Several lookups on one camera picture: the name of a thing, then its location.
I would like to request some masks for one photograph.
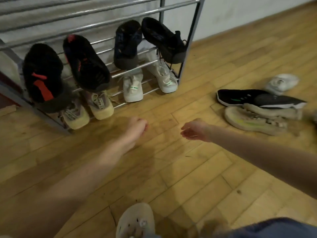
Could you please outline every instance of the white wall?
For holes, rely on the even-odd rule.
[[[38,2],[47,2],[51,0],[37,0]],[[16,23],[25,23],[41,18],[52,17],[56,15],[66,14],[72,11],[86,10],[106,5],[113,5],[129,0],[93,0],[82,3],[74,3],[70,5],[39,9],[25,13],[6,15],[0,17],[1,26],[15,25]],[[186,0],[166,0],[166,5],[182,2]],[[302,3],[311,0],[205,0],[204,8],[200,17],[200,21],[194,36],[194,40],[202,39],[216,33],[237,27],[257,19],[287,10],[289,8],[298,6]],[[1,5],[0,10],[9,8],[10,6],[27,5],[34,2],[34,0],[23,0],[14,3],[7,3]],[[126,16],[145,10],[155,9],[159,6],[159,1],[116,9],[108,12],[97,13],[87,16],[82,16],[74,19],[58,21],[51,24],[40,25],[37,27],[27,28],[20,31],[12,31],[0,34],[0,38],[5,42],[14,41],[23,38],[28,38],[36,35],[47,34],[57,30],[65,30],[72,27],[78,27],[85,24],[96,23],[99,21],[109,20],[121,16]],[[165,12],[164,24],[172,31],[180,30],[183,39],[187,39],[192,16],[195,7],[193,5],[181,7],[179,9],[169,10]],[[90,41],[96,41],[103,38],[114,36],[117,25],[100,28],[94,31],[85,32],[83,35]],[[49,43],[56,51],[61,51],[61,39]],[[139,49],[150,47],[151,45],[142,42]],[[14,51],[24,57],[30,46],[15,48]],[[101,43],[94,46],[97,50],[105,50],[113,47],[113,42]],[[111,61],[113,53],[102,55],[104,61]],[[17,72],[13,72],[15,65],[6,55],[0,53],[0,70],[7,76],[18,82]],[[64,76],[68,76],[70,71],[68,68],[64,69]]]

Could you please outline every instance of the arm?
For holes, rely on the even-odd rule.
[[[14,214],[8,224],[0,227],[1,232],[14,238],[53,238],[121,156],[134,147],[146,127],[145,120],[132,118],[124,135],[98,157],[49,188],[34,203]]]
[[[317,156],[208,125],[200,119],[182,127],[183,137],[215,143],[291,186],[317,198]]]

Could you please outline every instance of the parquet floor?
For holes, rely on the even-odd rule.
[[[136,202],[151,205],[158,234],[193,237],[204,220],[224,216],[232,227],[288,216],[317,225],[307,195],[217,145],[187,141],[180,127],[201,117],[235,132],[317,154],[309,114],[317,108],[317,5],[309,4],[227,34],[195,43],[177,92],[161,91],[93,120],[71,136],[55,132],[20,108],[0,117],[0,222],[18,203],[34,199],[100,151],[127,117],[149,121],[127,153],[56,237],[114,237],[118,219]],[[280,137],[243,132],[227,124],[220,88],[262,88],[268,78],[293,73],[287,95],[308,101],[307,117]]]

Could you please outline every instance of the black sneaker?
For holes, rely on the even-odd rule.
[[[122,70],[138,66],[138,45],[142,41],[141,25],[135,20],[125,22],[116,31],[114,44],[114,64]]]
[[[110,72],[87,39],[69,35],[64,40],[63,48],[73,77],[82,89],[100,92],[109,87]]]
[[[164,60],[171,64],[184,62],[187,45],[180,38],[180,31],[172,33],[158,20],[145,17],[142,20],[142,33],[144,38],[158,47]]]
[[[261,94],[254,99],[254,104],[260,108],[303,108],[307,102],[288,96]]]
[[[225,106],[242,106],[245,103],[254,104],[254,98],[268,92],[259,89],[220,89],[216,92],[217,100]]]
[[[48,45],[34,44],[26,54],[22,71],[30,98],[45,113],[56,113],[71,104],[72,92],[62,82],[63,63]]]

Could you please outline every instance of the rack shelf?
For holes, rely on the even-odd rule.
[[[7,1],[18,1],[18,0],[0,0],[0,3],[2,2],[7,2]],[[32,5],[27,5],[24,7],[18,7],[18,8],[9,8],[8,10],[2,11],[0,12],[0,15],[8,15],[8,14],[12,14],[12,13],[19,13],[19,12],[24,12],[24,11],[30,11],[30,10],[36,10],[36,9],[40,9],[40,8],[47,8],[47,7],[53,7],[53,6],[59,6],[59,5],[65,5],[65,4],[69,4],[69,3],[76,3],[76,2],[82,2],[82,1],[87,1],[87,0],[67,0],[67,1],[54,1],[54,2],[49,2],[49,3],[42,3],[42,4],[32,4]],[[107,7],[99,7],[99,8],[95,8],[95,9],[89,9],[89,10],[85,10],[85,11],[80,11],[80,12],[75,12],[75,13],[70,13],[68,15],[61,15],[58,17],[54,17],[54,18],[48,18],[48,19],[44,19],[44,20],[39,20],[33,23],[28,23],[28,24],[22,24],[22,25],[16,25],[13,27],[4,27],[4,28],[0,28],[0,33],[4,33],[4,32],[8,32],[8,31],[13,31],[13,30],[19,30],[22,28],[28,28],[28,27],[33,27],[33,26],[37,26],[37,25],[43,25],[43,24],[47,24],[47,23],[51,23],[51,22],[55,22],[55,21],[60,21],[60,20],[65,20],[65,19],[69,19],[69,18],[76,18],[78,16],[82,16],[82,15],[89,15],[89,14],[93,14],[93,13],[98,13],[98,12],[104,12],[104,11],[108,11],[108,10],[113,10],[113,9],[117,9],[117,8],[123,8],[123,7],[128,7],[128,6],[133,6],[133,5],[137,5],[137,4],[142,4],[142,3],[147,3],[150,1],[156,1],[156,0],[136,0],[136,1],[132,1],[132,2],[125,2],[125,3],[121,3],[121,4],[117,4],[117,5],[112,5],[112,6],[107,6]],[[190,49],[192,40],[193,40],[193,36],[197,27],[197,23],[200,17],[200,13],[202,11],[203,8],[203,4],[204,4],[204,0],[189,0],[189,1],[184,1],[181,3],[176,3],[176,4],[172,4],[172,5],[168,5],[165,6],[165,0],[160,0],[160,7],[156,8],[154,10],[149,10],[149,11],[145,11],[145,12],[140,12],[140,13],[136,13],[133,15],[129,15],[129,16],[124,16],[124,17],[120,17],[120,18],[116,18],[116,19],[112,19],[112,20],[106,20],[106,21],[102,21],[102,22],[97,22],[97,23],[93,23],[93,24],[89,24],[89,25],[85,25],[85,26],[81,26],[81,27],[76,27],[73,29],[68,29],[68,30],[62,30],[59,32],[54,32],[54,33],[49,33],[49,34],[44,34],[41,36],[35,36],[35,37],[31,37],[31,38],[27,38],[27,39],[22,39],[22,40],[17,40],[17,41],[12,41],[12,42],[8,42],[8,43],[4,43],[1,39],[0,39],[0,51],[5,52],[16,64],[20,64],[23,60],[21,60],[12,50],[12,48],[15,47],[20,47],[20,46],[24,46],[27,44],[34,44],[37,42],[41,42],[41,41],[48,41],[48,40],[52,40],[55,38],[59,38],[59,37],[63,37],[65,35],[68,34],[75,34],[75,33],[81,33],[83,31],[86,30],[90,30],[93,28],[97,28],[97,27],[104,27],[110,24],[115,24],[115,23],[119,23],[119,22],[123,22],[123,21],[127,21],[127,20],[131,20],[134,18],[138,18],[138,17],[144,17],[144,16],[148,16],[148,15],[152,15],[155,13],[159,13],[159,21],[161,23],[163,23],[164,20],[164,11],[167,10],[171,10],[171,9],[175,9],[178,7],[185,7],[188,5],[196,5],[196,9],[195,9],[195,13],[194,13],[194,17],[191,23],[191,27],[190,27],[190,31],[189,31],[189,35],[188,35],[188,39],[187,39],[187,54],[188,51]],[[99,44],[102,42],[107,42],[110,40],[115,39],[115,37],[110,37],[110,38],[106,38],[106,39],[102,39],[102,40],[98,40],[95,42],[91,42],[92,45],[94,44]],[[149,48],[145,51],[139,52],[138,55],[150,52],[150,51],[154,51],[156,50],[156,47],[152,47]],[[114,48],[111,49],[107,49],[107,50],[103,50],[103,51],[99,51],[97,52],[98,55],[103,54],[103,53],[107,53],[107,52],[111,52],[113,51]],[[178,83],[180,83],[181,81],[181,76],[182,76],[182,72],[183,72],[183,67],[186,63],[187,60],[187,54],[186,54],[186,58],[185,61],[181,64],[180,66],[180,70],[178,72],[178,74],[174,73]],[[128,74],[129,72],[135,71],[139,68],[144,68],[148,65],[154,64],[156,62],[158,62],[159,59],[151,61],[151,62],[147,62],[144,63],[142,65],[139,65],[138,67],[132,69],[132,70],[127,70],[127,71],[122,71],[117,73],[117,71],[119,70],[115,70],[114,72],[116,72],[116,74],[112,75],[112,78],[117,78],[120,77],[122,75]],[[113,62],[107,63],[106,65],[109,66],[113,64]],[[64,78],[64,80],[68,80],[71,79],[72,76],[66,77]],[[144,80],[142,82],[142,84],[145,84],[149,81],[152,81],[153,79],[147,79]],[[158,90],[159,88],[155,88],[153,90],[150,90],[146,93],[144,93],[144,95],[154,92],[156,90]],[[81,88],[77,88],[75,90],[73,90],[73,92],[79,92],[81,91]],[[121,94],[123,91],[119,91],[115,94],[112,94],[112,97]],[[16,103],[18,103],[21,106],[24,106],[26,108],[31,109],[35,114],[37,114],[38,116],[40,116],[43,120],[45,120],[48,124],[50,124],[53,127],[58,128],[59,130],[61,130],[62,132],[69,134],[68,132],[68,127],[65,126],[65,124],[63,124],[61,122],[61,120],[59,119],[53,119],[52,117],[50,117],[49,115],[47,115],[46,113],[42,112],[41,110],[37,109],[36,107],[34,107],[32,105],[32,103],[30,103],[30,101],[26,100],[23,97],[23,94],[19,94],[17,93],[15,90],[13,90],[11,87],[8,87],[6,84],[4,84],[2,81],[0,81],[0,94],[7,96],[8,98],[10,98],[11,100],[15,101]],[[121,107],[123,105],[127,104],[122,103],[122,104],[118,104],[116,105],[114,108],[118,108]]]

